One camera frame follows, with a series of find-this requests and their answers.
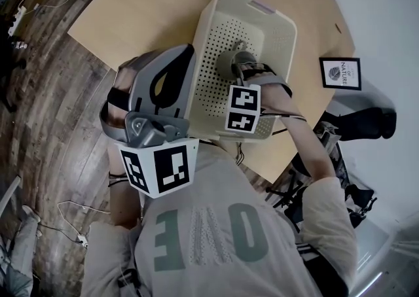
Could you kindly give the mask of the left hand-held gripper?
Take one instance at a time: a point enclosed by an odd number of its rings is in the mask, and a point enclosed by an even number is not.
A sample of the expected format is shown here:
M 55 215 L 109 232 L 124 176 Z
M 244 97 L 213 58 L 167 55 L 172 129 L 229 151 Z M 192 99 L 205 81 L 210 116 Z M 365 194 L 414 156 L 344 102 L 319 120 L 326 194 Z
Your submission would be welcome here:
M 196 55 L 191 44 L 154 50 L 122 64 L 134 76 L 129 89 L 112 87 L 100 112 L 104 134 L 114 140 L 128 182 L 158 198 L 194 180 L 198 140 L 187 137 L 187 106 Z

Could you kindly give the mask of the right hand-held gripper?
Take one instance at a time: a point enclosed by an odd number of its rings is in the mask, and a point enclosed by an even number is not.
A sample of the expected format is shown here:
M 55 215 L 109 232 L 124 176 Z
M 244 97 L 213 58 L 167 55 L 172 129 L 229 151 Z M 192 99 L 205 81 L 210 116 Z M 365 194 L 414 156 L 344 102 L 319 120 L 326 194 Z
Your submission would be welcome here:
M 282 76 L 270 73 L 245 80 L 242 71 L 272 72 L 271 68 L 263 63 L 246 63 L 242 65 L 242 68 L 237 63 L 233 63 L 231 70 L 237 84 L 232 84 L 228 93 L 225 130 L 234 133 L 255 133 L 260 116 L 263 120 L 276 121 L 279 115 L 274 113 L 263 115 L 261 86 L 279 84 L 291 97 L 292 91 Z

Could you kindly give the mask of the person's left hand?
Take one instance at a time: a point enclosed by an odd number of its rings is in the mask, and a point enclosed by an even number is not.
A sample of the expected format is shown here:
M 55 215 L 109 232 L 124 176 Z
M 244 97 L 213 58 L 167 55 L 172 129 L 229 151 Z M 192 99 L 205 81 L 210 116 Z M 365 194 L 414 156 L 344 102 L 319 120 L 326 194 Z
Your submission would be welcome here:
M 113 87 L 117 90 L 129 93 L 135 77 L 135 70 L 128 67 L 119 69 L 115 77 Z M 112 127 L 122 128 L 124 126 L 124 119 L 128 112 L 110 102 L 107 104 L 107 107 L 106 122 Z

